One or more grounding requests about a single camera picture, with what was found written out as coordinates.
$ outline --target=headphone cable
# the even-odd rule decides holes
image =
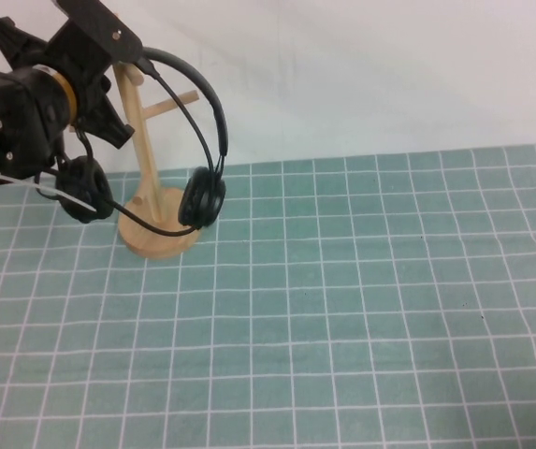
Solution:
[[[102,200],[103,202],[109,204],[112,206],[115,210],[117,210],[122,215],[125,215],[130,220],[135,222],[137,225],[140,225],[147,229],[148,231],[153,232],[154,234],[157,234],[159,236],[164,237],[182,237],[182,236],[188,236],[189,234],[192,234],[193,232],[197,231],[194,227],[189,227],[187,229],[183,229],[182,231],[166,231],[165,229],[161,229],[159,227],[153,226],[152,224],[147,223],[142,218],[138,217],[135,213],[131,212],[127,208],[125,208],[122,204],[118,203],[116,200],[109,198],[105,195],[100,194],[97,191],[94,191],[91,189],[88,185],[86,185],[84,182],[81,182],[80,180],[77,180],[75,178],[72,178],[71,176],[66,175],[65,173],[61,173],[56,169],[53,168],[44,168],[41,170],[42,173],[47,173],[48,175],[52,175],[56,179],[60,180],[61,182],[68,182],[77,185],[81,189],[88,192],[91,196],[94,196],[97,199]]]
[[[184,117],[186,117],[186,120],[193,128],[193,131],[195,131],[195,134],[197,138],[199,139],[199,142],[201,143],[201,147],[203,147],[203,153],[205,153],[205,158],[208,161],[208,167],[210,168],[210,172],[212,176],[215,176],[215,171],[213,167],[213,159],[211,157],[210,147],[208,146],[208,142],[205,140],[205,137],[203,136],[203,133],[199,129],[199,126],[196,124],[195,119],[189,112],[186,106],[184,106],[184,103],[182,103],[182,100],[178,97],[178,95],[174,92],[174,90],[167,85],[166,81],[162,78],[162,76],[159,74],[159,72],[155,69],[153,66],[153,63],[149,59],[141,59],[139,60],[135,66],[143,72],[145,75],[149,75],[154,80],[159,82],[159,84],[164,88],[164,90],[172,97],[172,100],[174,100],[174,103],[176,103],[176,106],[179,107],[179,109],[182,111],[182,114]]]

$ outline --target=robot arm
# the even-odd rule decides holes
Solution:
[[[116,148],[134,133],[109,102],[104,74],[138,61],[140,40],[98,0],[54,3],[68,20],[49,42],[0,19],[0,51],[12,68],[0,74],[0,173],[19,180],[62,157],[70,124]]]

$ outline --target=zip tie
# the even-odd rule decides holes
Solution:
[[[95,208],[92,207],[91,205],[89,205],[89,204],[87,204],[87,203],[85,203],[83,201],[80,201],[78,198],[75,198],[74,196],[71,196],[71,195],[67,194],[66,192],[62,192],[61,190],[54,189],[53,187],[49,187],[47,185],[41,185],[41,184],[37,184],[37,183],[34,183],[34,182],[17,180],[15,178],[10,178],[9,176],[2,175],[1,173],[0,173],[0,181],[7,181],[7,182],[11,182],[13,184],[19,184],[19,185],[23,185],[23,186],[34,188],[34,189],[39,189],[39,190],[46,190],[46,191],[48,191],[50,193],[56,194],[58,196],[62,196],[64,198],[66,198],[66,199],[78,204],[79,206],[84,207],[87,210],[91,210],[93,212],[96,212]]]

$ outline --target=ear cup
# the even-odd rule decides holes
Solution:
[[[178,221],[183,226],[200,229],[205,225],[211,196],[211,172],[198,167],[187,182],[178,211]]]
[[[60,179],[56,179],[56,188],[91,205],[96,210],[96,212],[87,210],[83,206],[61,197],[59,200],[60,205],[68,215],[85,224],[93,220],[105,220],[111,215],[113,207],[96,195],[91,195],[91,192],[94,192],[112,198],[108,178],[97,161],[93,160],[90,163],[87,156],[77,157],[70,161],[64,173],[79,183],[86,185],[88,189],[83,189],[76,183],[64,182]]]
[[[204,226],[211,226],[218,219],[218,215],[220,214],[220,210],[222,210],[222,206],[224,204],[225,196],[226,184],[224,180],[219,180],[214,188],[212,199],[205,214]]]

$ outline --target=black cable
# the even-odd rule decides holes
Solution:
[[[91,164],[93,162],[93,147],[91,146],[89,138],[87,138],[87,135],[84,133],[84,131],[76,126],[74,127],[74,131],[76,132],[77,138],[79,138],[80,143],[82,143],[82,146],[87,153],[87,161],[89,164]]]
[[[193,128],[193,131],[195,131],[195,134],[197,138],[199,139],[199,142],[201,143],[201,147],[203,147],[203,152],[205,153],[205,157],[208,160],[208,167],[210,168],[211,175],[214,176],[215,172],[213,170],[213,159],[211,158],[210,147],[208,146],[208,142],[205,140],[203,133],[199,129],[199,126],[196,124],[195,119],[189,112],[189,109],[187,109],[186,106],[184,106],[184,103],[182,103],[182,100],[178,97],[178,95],[172,90],[170,86],[167,85],[167,83],[164,81],[164,79],[159,74],[159,72],[155,70],[155,67],[153,67],[153,64],[151,64],[151,62],[149,66],[146,66],[142,64],[141,62],[138,62],[136,66],[145,75],[149,75],[154,80],[159,82],[159,84],[164,88],[164,90],[172,97],[172,100],[174,100],[174,103],[176,103],[176,106],[180,108],[180,110],[182,111],[182,114],[184,114],[184,117],[186,117],[186,120]]]
[[[213,110],[213,117],[218,131],[218,149],[220,155],[228,155],[228,127],[226,125],[226,117],[222,102],[215,93],[209,81],[192,65],[179,58],[175,54],[168,53],[158,49],[146,47],[143,49],[145,58],[155,61],[156,63],[166,65],[173,70],[182,74],[185,78],[191,81],[195,87],[206,97]]]
[[[181,109],[182,113],[188,120],[189,124],[195,130],[195,133],[199,138],[199,141],[201,142],[201,146],[203,147],[203,152],[205,153],[205,156],[208,160],[208,166],[210,168],[211,176],[213,177],[215,184],[215,177],[221,177],[224,172],[224,157],[228,153],[228,130],[226,126],[224,109],[222,108],[220,98],[218,98],[217,93],[215,93],[215,91],[211,87],[211,84],[205,79],[205,77],[201,75],[201,73],[196,70],[192,65],[182,60],[178,56],[168,53],[166,51],[161,51],[152,48],[144,48],[143,56],[144,57],[137,62],[138,69],[144,74],[149,75],[154,80],[159,82],[160,85],[172,97],[176,105]],[[183,74],[184,77],[191,81],[209,101],[210,106],[213,109],[213,117],[218,132],[218,147],[220,152],[220,158],[218,159],[218,163],[215,166],[213,164],[213,159],[211,158],[211,153],[207,141],[203,137],[199,127],[195,122],[195,119],[193,119],[188,109],[184,106],[184,104],[176,95],[176,93],[167,85],[166,81],[155,69],[153,61],[163,65],[167,65],[168,67],[173,68],[177,72]]]
[[[182,231],[166,231],[164,229],[160,229],[159,227],[155,227],[152,224],[147,223],[143,219],[137,217],[133,212],[125,208],[122,204],[116,202],[112,198],[108,198],[107,196],[104,196],[100,194],[97,191],[94,191],[89,186],[87,186],[85,183],[76,180],[72,178],[71,176],[66,175],[65,173],[61,173],[58,170],[55,170],[53,168],[44,168],[41,170],[43,173],[47,173],[49,175],[55,176],[57,179],[59,179],[61,182],[69,182],[78,185],[81,189],[88,192],[91,196],[98,198],[105,203],[112,206],[115,210],[117,210],[122,215],[125,215],[129,219],[131,219],[133,222],[135,222],[137,225],[140,225],[147,229],[148,231],[153,232],[154,234],[158,234],[160,236],[164,237],[182,237],[182,236],[188,236],[189,234],[192,234],[196,231],[194,227],[189,227],[188,229],[183,229]]]

